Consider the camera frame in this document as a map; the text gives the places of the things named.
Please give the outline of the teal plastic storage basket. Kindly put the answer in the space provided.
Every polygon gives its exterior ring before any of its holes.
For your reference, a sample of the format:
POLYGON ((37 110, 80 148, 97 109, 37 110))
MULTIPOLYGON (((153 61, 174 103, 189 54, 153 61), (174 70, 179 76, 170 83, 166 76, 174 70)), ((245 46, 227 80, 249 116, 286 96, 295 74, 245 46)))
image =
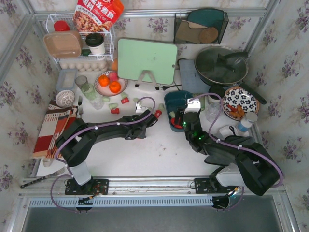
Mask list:
POLYGON ((192 93, 185 90, 169 92, 165 95, 164 102, 169 119, 169 125, 174 132, 184 132, 184 129, 175 128, 174 125, 171 124, 170 122, 171 117, 169 113, 171 111, 174 111, 176 113, 178 108, 186 109, 187 100, 192 98, 192 96, 193 96, 192 93))

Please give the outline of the grey fluffy cloth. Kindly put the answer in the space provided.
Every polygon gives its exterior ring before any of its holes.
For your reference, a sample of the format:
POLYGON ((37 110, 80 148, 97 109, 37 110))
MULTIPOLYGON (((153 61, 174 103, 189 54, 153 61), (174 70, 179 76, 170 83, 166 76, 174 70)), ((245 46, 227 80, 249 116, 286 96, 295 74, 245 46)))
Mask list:
POLYGON ((237 136, 237 135, 230 135, 223 140, 223 142, 228 143, 230 145, 236 146, 236 148, 223 145, 214 141, 213 139, 209 139, 203 147, 205 149, 205 153, 207 157, 205 158, 205 163, 218 165, 218 166, 228 166, 231 163, 236 164, 235 158, 240 152, 237 149, 239 145, 252 145, 255 140, 251 136, 237 136))

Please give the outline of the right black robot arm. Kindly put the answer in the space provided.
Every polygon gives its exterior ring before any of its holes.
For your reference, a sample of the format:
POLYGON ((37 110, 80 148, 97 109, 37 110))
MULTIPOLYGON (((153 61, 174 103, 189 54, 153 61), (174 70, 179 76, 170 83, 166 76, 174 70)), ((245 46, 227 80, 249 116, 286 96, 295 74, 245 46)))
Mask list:
POLYGON ((282 184, 283 173, 265 148, 250 136, 227 136, 224 140, 203 130, 199 113, 183 114, 182 126, 191 148, 206 155, 205 163, 227 168, 236 165, 240 180, 228 174, 227 186, 245 186, 262 196, 272 187, 282 184))

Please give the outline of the clear storage box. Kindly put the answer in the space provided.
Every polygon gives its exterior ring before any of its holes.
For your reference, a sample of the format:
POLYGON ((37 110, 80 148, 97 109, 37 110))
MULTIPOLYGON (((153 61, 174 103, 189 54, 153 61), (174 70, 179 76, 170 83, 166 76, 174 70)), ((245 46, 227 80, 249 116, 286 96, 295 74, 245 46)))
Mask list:
POLYGON ((77 69, 62 69, 58 76, 56 90, 58 92, 63 90, 74 90, 75 78, 77 77, 77 69))

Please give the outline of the green glass cup right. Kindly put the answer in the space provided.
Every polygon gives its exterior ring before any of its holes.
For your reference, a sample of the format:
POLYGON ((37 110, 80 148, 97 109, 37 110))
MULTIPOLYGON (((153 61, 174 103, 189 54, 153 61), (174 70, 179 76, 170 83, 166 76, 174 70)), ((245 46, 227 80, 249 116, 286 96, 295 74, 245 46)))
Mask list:
POLYGON ((202 97, 199 97, 199 101, 201 103, 201 111, 204 111, 205 110, 205 96, 202 96, 202 97))

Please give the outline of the black power plug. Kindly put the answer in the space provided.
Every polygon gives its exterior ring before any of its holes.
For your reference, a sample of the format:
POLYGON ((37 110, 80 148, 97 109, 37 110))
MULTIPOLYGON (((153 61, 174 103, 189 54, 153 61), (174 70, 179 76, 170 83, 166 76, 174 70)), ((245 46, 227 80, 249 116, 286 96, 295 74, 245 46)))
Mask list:
POLYGON ((178 85, 162 86, 161 89, 162 89, 163 91, 165 91, 165 90, 167 90, 167 89, 169 89, 169 88, 177 87, 177 86, 178 86, 178 85))

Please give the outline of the orange fruit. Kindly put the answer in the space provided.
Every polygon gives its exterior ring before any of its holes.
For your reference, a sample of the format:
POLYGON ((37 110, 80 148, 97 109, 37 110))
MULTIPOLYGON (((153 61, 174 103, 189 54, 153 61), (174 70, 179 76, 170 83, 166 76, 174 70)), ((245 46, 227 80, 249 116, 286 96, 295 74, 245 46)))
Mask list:
POLYGON ((118 93, 121 90, 121 84, 118 81, 110 82, 109 89, 112 93, 118 93))
POLYGON ((110 84, 110 79, 107 75, 101 75, 98 78, 98 83, 101 87, 107 87, 110 84))

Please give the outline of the flower pattern plate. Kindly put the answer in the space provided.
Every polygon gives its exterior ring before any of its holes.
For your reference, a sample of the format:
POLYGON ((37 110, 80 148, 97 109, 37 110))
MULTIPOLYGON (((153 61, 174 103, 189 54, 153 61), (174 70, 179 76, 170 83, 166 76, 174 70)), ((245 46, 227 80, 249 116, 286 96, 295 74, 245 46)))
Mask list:
POLYGON ((247 90, 241 87, 231 87, 223 97, 224 113, 229 118, 240 121, 248 112, 258 114, 259 102, 247 90))

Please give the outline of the green cutting board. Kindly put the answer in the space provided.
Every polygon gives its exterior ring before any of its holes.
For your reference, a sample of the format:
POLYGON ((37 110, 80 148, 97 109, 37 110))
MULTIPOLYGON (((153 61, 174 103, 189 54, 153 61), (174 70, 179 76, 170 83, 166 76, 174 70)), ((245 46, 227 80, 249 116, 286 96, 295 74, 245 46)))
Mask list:
POLYGON ((137 81, 143 71, 151 71, 158 84, 170 85, 177 50, 171 43, 121 38, 117 47, 118 76, 137 81))

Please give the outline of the silver fork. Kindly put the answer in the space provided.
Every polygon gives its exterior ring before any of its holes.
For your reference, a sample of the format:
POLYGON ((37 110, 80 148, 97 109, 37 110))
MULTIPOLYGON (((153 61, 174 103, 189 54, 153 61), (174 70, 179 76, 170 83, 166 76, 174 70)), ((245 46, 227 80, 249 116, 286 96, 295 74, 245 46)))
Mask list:
POLYGON ((82 95, 79 95, 79 97, 78 97, 78 116, 79 116, 79 118, 82 118, 82 115, 84 113, 82 103, 83 103, 83 97, 82 97, 82 95))

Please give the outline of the grey glass cup left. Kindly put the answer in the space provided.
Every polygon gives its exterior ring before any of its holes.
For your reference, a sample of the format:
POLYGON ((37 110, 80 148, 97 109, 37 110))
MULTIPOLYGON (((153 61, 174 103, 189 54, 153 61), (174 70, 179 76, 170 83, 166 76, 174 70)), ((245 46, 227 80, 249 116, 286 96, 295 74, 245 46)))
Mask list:
POLYGON ((80 75, 75 78, 75 83, 79 89, 82 89, 84 85, 88 84, 88 79, 86 76, 80 75))

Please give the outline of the white egg tray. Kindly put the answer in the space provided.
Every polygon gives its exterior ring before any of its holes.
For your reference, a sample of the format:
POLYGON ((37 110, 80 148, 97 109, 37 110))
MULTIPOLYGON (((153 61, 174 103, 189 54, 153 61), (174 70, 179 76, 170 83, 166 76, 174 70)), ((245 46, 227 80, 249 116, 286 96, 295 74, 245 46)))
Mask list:
POLYGON ((105 72, 109 68, 107 61, 60 61, 62 69, 77 69, 80 72, 105 72))

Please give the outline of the striped red cloth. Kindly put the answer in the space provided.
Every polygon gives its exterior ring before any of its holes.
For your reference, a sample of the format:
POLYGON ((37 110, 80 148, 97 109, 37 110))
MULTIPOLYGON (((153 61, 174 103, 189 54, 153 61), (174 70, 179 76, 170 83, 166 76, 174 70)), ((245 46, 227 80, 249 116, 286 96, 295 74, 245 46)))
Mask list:
POLYGON ((37 142, 32 153, 34 159, 54 158, 57 151, 56 140, 77 118, 78 107, 59 107, 55 101, 49 103, 37 142))

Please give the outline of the red snack bag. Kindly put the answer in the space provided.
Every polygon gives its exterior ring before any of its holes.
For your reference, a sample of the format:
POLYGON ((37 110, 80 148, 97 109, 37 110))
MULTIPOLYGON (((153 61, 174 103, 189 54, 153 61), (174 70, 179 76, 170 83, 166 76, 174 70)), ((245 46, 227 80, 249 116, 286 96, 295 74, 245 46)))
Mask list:
POLYGON ((109 31, 123 10, 119 0, 78 0, 73 22, 79 32, 109 31))

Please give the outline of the red bottle cap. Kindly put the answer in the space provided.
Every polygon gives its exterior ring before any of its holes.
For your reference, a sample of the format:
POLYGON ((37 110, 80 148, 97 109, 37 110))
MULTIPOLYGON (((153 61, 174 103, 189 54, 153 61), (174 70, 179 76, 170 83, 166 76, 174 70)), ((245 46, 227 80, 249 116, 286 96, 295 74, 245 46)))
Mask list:
POLYGON ((59 20, 54 23, 54 29, 55 31, 69 31, 70 27, 65 21, 59 20))

